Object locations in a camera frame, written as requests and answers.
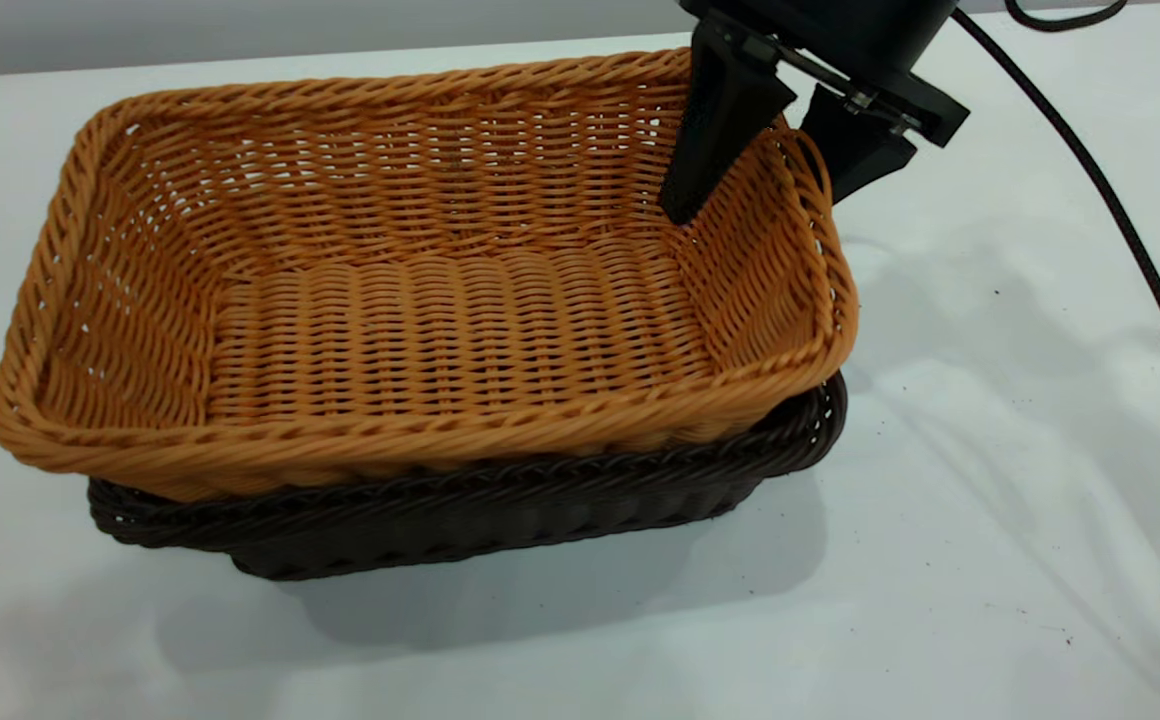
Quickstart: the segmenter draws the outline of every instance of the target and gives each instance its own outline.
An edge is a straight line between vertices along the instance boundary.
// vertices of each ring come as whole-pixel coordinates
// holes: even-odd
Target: wicker basket
[[[818,154],[763,132],[657,205],[688,51],[174,90],[77,137],[0,442],[188,502],[742,432],[856,301]]]
[[[99,479],[88,496],[97,528],[118,541],[227,552],[263,579],[322,579],[713,518],[764,478],[821,460],[844,421],[846,386],[835,374],[748,432],[704,446],[188,506]]]

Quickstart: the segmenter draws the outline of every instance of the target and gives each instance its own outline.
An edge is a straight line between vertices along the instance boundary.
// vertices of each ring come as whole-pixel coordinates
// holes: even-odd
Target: basket rim
[[[68,170],[95,169],[114,140],[118,140],[129,124],[138,122],[151,102],[165,104],[176,100],[174,117],[184,119],[219,117],[225,112],[241,112],[263,108],[264,111],[283,109],[336,110],[361,108],[374,102],[421,100],[438,95],[452,95],[450,90],[437,92],[428,81],[452,78],[478,85],[487,90],[528,90],[542,87],[544,70],[557,78],[558,65],[570,65],[567,85],[596,82],[618,73],[621,79],[644,79],[655,82],[670,75],[667,68],[681,72],[689,67],[689,50],[664,50],[654,53],[624,53],[581,58],[501,65],[484,70],[456,70],[448,73],[428,73],[420,77],[392,77],[367,79],[324,79],[324,81],[288,81],[261,85],[231,85],[198,90],[160,90],[115,102],[101,110],[78,132],[77,141],[61,170],[61,179]],[[240,95],[242,88],[247,94]],[[358,94],[372,90],[374,102],[347,102],[347,92]],[[466,95],[473,90],[457,92]],[[100,477],[123,475],[146,479],[150,487],[161,483],[182,483],[186,475],[210,473],[213,470],[237,471],[237,473],[264,473],[270,470],[320,468],[328,457],[319,454],[319,445],[338,445],[346,438],[360,441],[360,450],[346,452],[341,449],[334,457],[338,464],[355,461],[408,460],[416,453],[414,442],[405,452],[390,448],[396,438],[414,439],[425,436],[426,445],[434,452],[438,449],[443,460],[469,461],[480,459],[481,452],[452,450],[451,438],[461,437],[461,445],[476,446],[480,441],[502,432],[505,428],[519,430],[515,452],[524,454],[548,454],[561,450],[561,442],[539,437],[539,430],[548,429],[549,436],[579,437],[594,432],[595,428],[611,430],[638,428],[644,432],[658,432],[675,424],[684,415],[695,415],[706,407],[709,413],[728,415],[744,413],[745,395],[793,397],[814,387],[822,378],[831,377],[841,366],[855,342],[856,314],[855,286],[850,270],[842,256],[836,230],[831,221],[831,184],[824,160],[813,143],[800,131],[782,129],[776,143],[795,147],[799,152],[785,152],[786,161],[799,163],[799,172],[810,174],[819,183],[819,192],[792,190],[796,211],[812,221],[810,211],[818,214],[827,231],[819,238],[818,279],[826,283],[824,296],[831,298],[829,307],[818,307],[819,322],[812,342],[781,355],[767,357],[749,365],[725,370],[711,377],[681,381],[640,391],[611,391],[603,395],[578,398],[548,407],[508,410],[499,414],[461,414],[415,416],[414,419],[380,419],[380,416],[357,416],[356,419],[303,419],[266,421],[252,426],[186,426],[171,428],[107,427],[80,428],[59,423],[41,413],[35,403],[35,392],[39,386],[42,369],[48,361],[48,342],[28,342],[27,334],[53,337],[59,315],[37,315],[39,322],[32,328],[19,328],[17,318],[22,306],[37,306],[49,301],[58,306],[65,288],[71,284],[77,268],[78,246],[82,242],[82,223],[78,219],[90,214],[95,188],[65,186],[61,182],[51,201],[50,213],[39,233],[35,247],[30,272],[19,290],[16,315],[13,315],[0,361],[0,445],[7,448],[26,464],[59,473],[85,473]],[[792,177],[795,168],[785,168]],[[796,183],[786,180],[786,186]],[[50,242],[53,227],[64,227],[58,242]],[[56,266],[53,288],[37,288],[32,284],[32,269],[53,266],[55,259],[71,259],[71,263]],[[817,361],[814,379],[791,377],[789,370],[805,369],[809,361]],[[50,452],[42,451],[50,446]],[[115,459],[114,450],[123,451],[123,459]],[[175,448],[176,457],[165,457],[168,448]],[[131,461],[138,460],[145,470],[138,473],[123,471]],[[176,471],[177,478],[165,478],[165,471]]]

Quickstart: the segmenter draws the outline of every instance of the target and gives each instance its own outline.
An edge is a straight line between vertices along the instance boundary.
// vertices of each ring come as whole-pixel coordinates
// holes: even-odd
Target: basket bottom
[[[218,299],[206,413],[216,424],[480,414],[716,370],[676,261],[628,230],[237,282]]]

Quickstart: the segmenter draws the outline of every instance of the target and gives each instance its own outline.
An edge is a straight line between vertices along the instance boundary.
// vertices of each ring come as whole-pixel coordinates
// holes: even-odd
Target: woven wicker
[[[821,460],[844,422],[846,386],[835,374],[748,432],[704,446],[187,506],[92,479],[88,497],[96,528],[118,541],[225,552],[263,579],[320,579],[713,518],[764,478]]]
[[[807,138],[657,205],[688,51],[159,92],[77,137],[0,442],[176,501],[701,443],[818,386],[855,290]]]

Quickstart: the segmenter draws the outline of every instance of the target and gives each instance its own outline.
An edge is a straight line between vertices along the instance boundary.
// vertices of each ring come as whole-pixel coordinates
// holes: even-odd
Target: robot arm
[[[967,108],[909,70],[958,0],[680,0],[699,19],[691,92],[661,206],[689,223],[757,132],[796,100],[784,60],[815,78],[803,131],[841,201],[905,167],[906,131],[944,146]]]

